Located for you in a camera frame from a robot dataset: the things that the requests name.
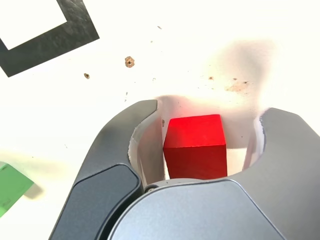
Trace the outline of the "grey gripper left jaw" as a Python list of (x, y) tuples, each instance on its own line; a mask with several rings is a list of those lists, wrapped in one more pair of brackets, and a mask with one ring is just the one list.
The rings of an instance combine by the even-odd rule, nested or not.
[(113, 117), (93, 141), (50, 239), (107, 239), (145, 187), (165, 179), (162, 128), (155, 99)]

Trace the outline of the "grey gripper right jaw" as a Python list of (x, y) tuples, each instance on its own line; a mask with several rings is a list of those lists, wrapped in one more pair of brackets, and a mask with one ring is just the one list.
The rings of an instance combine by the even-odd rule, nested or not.
[(320, 137), (297, 114), (256, 119), (254, 152), (234, 175), (158, 187), (134, 201), (110, 240), (317, 240)]

